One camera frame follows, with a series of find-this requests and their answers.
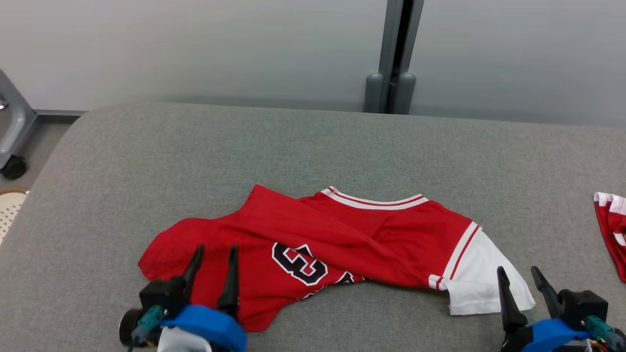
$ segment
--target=printed number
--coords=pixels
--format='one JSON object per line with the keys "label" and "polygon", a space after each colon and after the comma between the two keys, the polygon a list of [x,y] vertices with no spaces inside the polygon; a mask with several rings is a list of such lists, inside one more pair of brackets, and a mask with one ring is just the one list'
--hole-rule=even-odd
{"label": "printed number", "polygon": [[349,271],[346,271],[344,275],[335,283],[336,284],[349,284],[351,282],[354,282],[354,275],[352,275]]}
{"label": "printed number", "polygon": [[309,297],[311,297],[311,296],[315,296],[316,294],[318,294],[318,293],[322,292],[322,290],[323,290],[323,289],[325,289],[325,288],[327,288],[327,287],[328,287],[328,285],[322,285],[322,287],[321,287],[320,289],[316,289],[315,291],[313,291],[313,292],[311,292],[311,293],[307,294],[307,295],[306,295],[306,296],[304,296],[303,298],[298,298],[298,301],[303,301],[303,300],[305,300],[305,299],[307,299],[307,298],[309,298]]}
{"label": "printed number", "polygon": [[296,255],[293,259],[287,255],[292,249],[283,246],[280,243],[275,243],[272,248],[272,258],[280,265],[280,267],[288,272],[294,278],[302,281],[306,286],[316,285],[324,276],[328,274],[328,267],[321,261],[314,259],[309,262],[308,259],[303,257],[306,254],[312,257],[309,246],[306,244],[298,248],[293,249],[296,251]]}

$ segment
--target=red basketball jersey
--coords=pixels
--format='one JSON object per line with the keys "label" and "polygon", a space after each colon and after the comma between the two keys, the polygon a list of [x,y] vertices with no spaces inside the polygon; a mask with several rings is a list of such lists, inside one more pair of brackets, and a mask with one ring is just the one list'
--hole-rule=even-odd
{"label": "red basketball jersey", "polygon": [[292,199],[255,186],[220,219],[185,219],[159,234],[139,262],[149,280],[180,274],[198,244],[205,257],[192,302],[214,308],[233,244],[239,245],[239,320],[268,327],[278,310],[336,283],[364,277],[449,291],[452,314],[500,311],[496,268],[504,266],[520,309],[534,301],[515,268],[470,219],[417,195],[358,199],[329,188]]}

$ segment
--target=jersey armhole trim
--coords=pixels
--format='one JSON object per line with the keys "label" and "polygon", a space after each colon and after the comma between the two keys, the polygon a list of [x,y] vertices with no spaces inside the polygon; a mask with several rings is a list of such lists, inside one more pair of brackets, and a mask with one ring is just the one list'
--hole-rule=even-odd
{"label": "jersey armhole trim", "polygon": [[454,248],[454,251],[452,252],[452,256],[450,256],[450,260],[448,261],[448,264],[446,265],[446,269],[443,271],[443,275],[442,275],[443,277],[454,279],[456,268],[459,266],[459,262],[461,261],[461,258],[463,257],[463,253],[465,253],[465,250],[467,249],[468,244],[470,244],[472,238],[474,238],[474,235],[478,231],[482,231],[482,230],[483,228],[478,226],[478,224],[473,221],[468,226],[468,228],[465,229],[465,232],[461,236],[461,239],[459,240],[459,242],[457,242],[456,247]]}
{"label": "jersey armhole trim", "polygon": [[378,200],[369,200],[353,197],[351,195],[340,192],[332,186],[321,191],[321,193],[328,196],[332,200],[335,200],[336,202],[357,209],[401,210],[408,209],[428,201],[428,199],[426,199],[426,197],[424,197],[423,195],[417,194],[402,200],[396,200],[394,202],[381,202]]}
{"label": "jersey armhole trim", "polygon": [[448,289],[446,288],[446,281],[448,279],[434,274],[428,276],[428,286],[438,291],[446,291]]}

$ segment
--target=gray table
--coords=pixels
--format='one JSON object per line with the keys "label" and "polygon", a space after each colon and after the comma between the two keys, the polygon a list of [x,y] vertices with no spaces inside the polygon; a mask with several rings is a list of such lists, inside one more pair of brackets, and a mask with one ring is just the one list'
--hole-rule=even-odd
{"label": "gray table", "polygon": [[[416,193],[482,225],[532,286],[592,289],[626,328],[593,209],[626,195],[623,130],[330,111],[142,103],[92,111],[60,141],[0,246],[2,351],[124,351],[136,264],[184,217],[237,210],[253,184],[301,197]],[[531,287],[535,321],[547,317]],[[445,292],[331,287],[250,334],[251,351],[497,350],[500,316],[448,314]]]}

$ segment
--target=green connector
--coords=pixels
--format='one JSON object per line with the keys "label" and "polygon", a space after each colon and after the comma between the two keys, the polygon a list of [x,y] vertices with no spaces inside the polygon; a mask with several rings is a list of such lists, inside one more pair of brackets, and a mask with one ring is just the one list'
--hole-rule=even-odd
{"label": "green connector", "polygon": [[130,334],[133,339],[133,343],[141,344],[146,340],[150,331],[155,329],[157,326],[161,325],[161,321],[163,320],[163,309],[161,306],[152,306],[148,311],[141,317],[139,323],[137,323],[137,327]]}
{"label": "green connector", "polygon": [[603,339],[610,351],[622,351],[626,349],[625,339],[615,329],[611,328],[602,319],[590,315],[585,319],[585,328],[595,336]]}

